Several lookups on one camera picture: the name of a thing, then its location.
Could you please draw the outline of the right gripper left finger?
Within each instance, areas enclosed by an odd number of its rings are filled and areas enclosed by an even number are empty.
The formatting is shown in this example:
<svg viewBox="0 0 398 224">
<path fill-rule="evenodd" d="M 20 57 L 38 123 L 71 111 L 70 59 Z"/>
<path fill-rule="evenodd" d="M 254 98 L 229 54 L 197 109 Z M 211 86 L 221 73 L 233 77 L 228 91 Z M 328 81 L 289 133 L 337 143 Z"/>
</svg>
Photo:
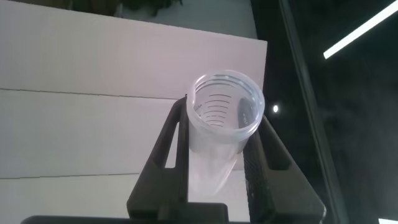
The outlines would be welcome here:
<svg viewBox="0 0 398 224">
<path fill-rule="evenodd" d="M 188 201 L 189 130 L 187 97 L 168 114 L 150 156 L 127 200 L 132 220 L 148 222 L 227 222 L 223 203 Z"/>
</svg>

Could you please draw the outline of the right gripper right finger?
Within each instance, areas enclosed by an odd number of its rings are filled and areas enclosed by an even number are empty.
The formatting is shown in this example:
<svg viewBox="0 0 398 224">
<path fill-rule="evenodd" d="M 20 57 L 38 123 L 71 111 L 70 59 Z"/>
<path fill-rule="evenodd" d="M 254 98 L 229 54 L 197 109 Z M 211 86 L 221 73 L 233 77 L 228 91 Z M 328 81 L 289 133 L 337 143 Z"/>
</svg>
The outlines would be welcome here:
<svg viewBox="0 0 398 224">
<path fill-rule="evenodd" d="M 244 149 L 251 223 L 321 223 L 326 207 L 265 116 Z"/>
</svg>

